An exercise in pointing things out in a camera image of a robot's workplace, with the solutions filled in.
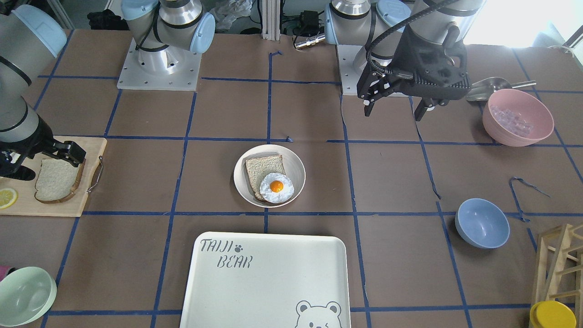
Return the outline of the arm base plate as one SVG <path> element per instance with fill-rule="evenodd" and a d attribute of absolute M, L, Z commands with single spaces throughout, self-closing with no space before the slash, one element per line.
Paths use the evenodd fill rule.
<path fill-rule="evenodd" d="M 159 52 L 136 50 L 131 41 L 117 87 L 134 91 L 196 91 L 202 54 L 169 46 Z"/>
<path fill-rule="evenodd" d="M 337 58 L 342 93 L 346 96 L 357 96 L 357 83 L 367 64 L 364 46 L 338 44 Z"/>

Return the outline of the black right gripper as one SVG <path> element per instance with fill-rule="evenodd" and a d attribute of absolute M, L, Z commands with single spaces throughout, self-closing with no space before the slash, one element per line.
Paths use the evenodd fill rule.
<path fill-rule="evenodd" d="M 38 118 L 35 130 L 29 137 L 14 143 L 1 142 L 0 175 L 15 180 L 33 180 L 36 174 L 23 166 L 24 158 L 34 158 L 43 153 L 53 159 L 68 162 L 73 167 L 84 164 L 86 151 L 73 141 L 60 142 L 54 139 L 48 124 Z"/>

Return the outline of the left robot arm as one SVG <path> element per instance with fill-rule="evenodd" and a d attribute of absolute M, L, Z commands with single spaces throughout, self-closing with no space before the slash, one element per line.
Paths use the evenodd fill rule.
<path fill-rule="evenodd" d="M 389 19 L 389 1 L 332 0 L 325 9 L 329 44 L 360 46 L 363 69 L 356 95 L 364 114 L 384 97 L 419 97 L 420 121 L 429 108 L 460 100 L 472 83 L 464 37 L 483 0 L 417 0 L 404 19 Z"/>

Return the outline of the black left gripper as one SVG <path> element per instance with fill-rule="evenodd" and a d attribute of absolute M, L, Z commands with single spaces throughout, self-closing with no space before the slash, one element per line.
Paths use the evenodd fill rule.
<path fill-rule="evenodd" d="M 411 26 L 402 33 L 392 70 L 412 75 L 412 79 L 362 72 L 357 82 L 357 96 L 363 101 L 364 115 L 370 117 L 373 106 L 381 98 L 399 92 L 421 97 L 414 111 L 415 121 L 435 106 L 446 106 L 449 100 L 460 100 L 472 87 L 467 69 L 468 53 L 458 40 L 460 29 L 446 25 L 444 43 L 431 43 L 416 35 Z"/>

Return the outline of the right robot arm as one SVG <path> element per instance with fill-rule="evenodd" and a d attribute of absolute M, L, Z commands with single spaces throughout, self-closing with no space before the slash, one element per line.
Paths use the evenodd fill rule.
<path fill-rule="evenodd" d="M 215 34 L 213 15 L 199 0 L 123 0 L 122 15 L 133 34 L 118 86 L 122 89 L 195 91 L 202 54 Z M 30 181 L 25 158 L 42 153 L 77 167 L 86 151 L 58 141 L 24 100 L 23 92 L 57 58 L 67 36 L 50 15 L 21 5 L 1 17 L 0 143 L 2 177 Z"/>

